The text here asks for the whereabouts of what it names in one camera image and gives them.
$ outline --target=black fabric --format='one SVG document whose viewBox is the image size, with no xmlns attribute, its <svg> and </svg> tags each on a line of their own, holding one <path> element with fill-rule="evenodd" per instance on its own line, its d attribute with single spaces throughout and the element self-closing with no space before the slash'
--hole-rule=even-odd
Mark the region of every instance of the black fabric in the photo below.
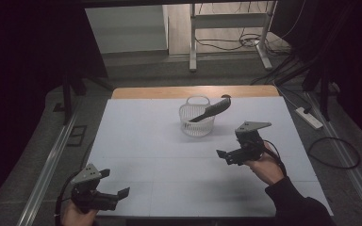
<svg viewBox="0 0 362 226">
<path fill-rule="evenodd" d="M 64 73 L 107 76 L 85 10 L 0 1 L 0 185 Z"/>
<path fill-rule="evenodd" d="M 362 41 L 358 40 L 362 40 L 362 1 L 341 30 L 328 66 L 332 81 L 340 88 L 339 103 L 362 129 Z"/>
<path fill-rule="evenodd" d="M 276 226 L 335 226 L 325 206 L 312 198 L 303 197 L 288 177 L 266 188 L 275 204 Z"/>
</svg>

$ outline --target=wall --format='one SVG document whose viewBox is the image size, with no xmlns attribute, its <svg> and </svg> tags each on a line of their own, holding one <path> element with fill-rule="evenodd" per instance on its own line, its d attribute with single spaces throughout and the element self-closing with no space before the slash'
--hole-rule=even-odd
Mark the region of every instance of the wall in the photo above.
<svg viewBox="0 0 362 226">
<path fill-rule="evenodd" d="M 168 49 L 166 6 L 87 8 L 86 12 L 101 54 Z"/>
</svg>

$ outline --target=wire basket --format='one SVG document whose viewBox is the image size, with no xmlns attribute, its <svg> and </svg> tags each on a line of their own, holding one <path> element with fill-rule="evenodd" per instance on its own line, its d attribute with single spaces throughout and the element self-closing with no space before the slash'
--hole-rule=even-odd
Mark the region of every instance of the wire basket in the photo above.
<svg viewBox="0 0 362 226">
<path fill-rule="evenodd" d="M 207 104 L 191 104 L 189 99 L 191 98 L 205 98 Z M 181 130 L 191 137 L 204 137 L 208 135 L 213 129 L 215 116 L 205 118 L 198 122 L 190 122 L 195 117 L 198 117 L 205 113 L 206 108 L 210 106 L 210 100 L 204 95 L 194 95 L 187 99 L 184 105 L 180 106 L 179 116 L 181 121 Z"/>
</svg>

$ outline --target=human hand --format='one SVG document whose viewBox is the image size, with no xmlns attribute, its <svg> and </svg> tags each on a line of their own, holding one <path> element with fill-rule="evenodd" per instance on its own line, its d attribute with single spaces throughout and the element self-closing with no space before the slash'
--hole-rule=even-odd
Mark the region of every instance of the human hand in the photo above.
<svg viewBox="0 0 362 226">
<path fill-rule="evenodd" d="M 90 210 L 84 214 L 72 201 L 69 201 L 64 210 L 61 224 L 63 226 L 91 226 L 97 213 L 98 210 Z"/>
<path fill-rule="evenodd" d="M 264 145 L 268 150 L 272 150 L 267 142 Z M 256 176 L 269 186 L 281 181 L 284 178 L 284 173 L 276 163 L 275 159 L 267 153 L 263 153 L 260 159 L 256 161 L 245 161 L 244 164 L 251 168 Z"/>
</svg>

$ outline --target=white plug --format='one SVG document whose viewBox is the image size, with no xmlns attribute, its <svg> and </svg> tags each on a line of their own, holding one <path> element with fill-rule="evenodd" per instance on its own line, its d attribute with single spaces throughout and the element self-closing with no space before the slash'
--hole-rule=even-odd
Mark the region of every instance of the white plug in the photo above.
<svg viewBox="0 0 362 226">
<path fill-rule="evenodd" d="M 300 115 L 307 123 L 311 125 L 315 130 L 318 130 L 322 128 L 322 123 L 318 121 L 314 116 L 312 116 L 310 113 L 305 114 L 304 108 L 299 107 L 295 110 L 298 115 Z"/>
</svg>

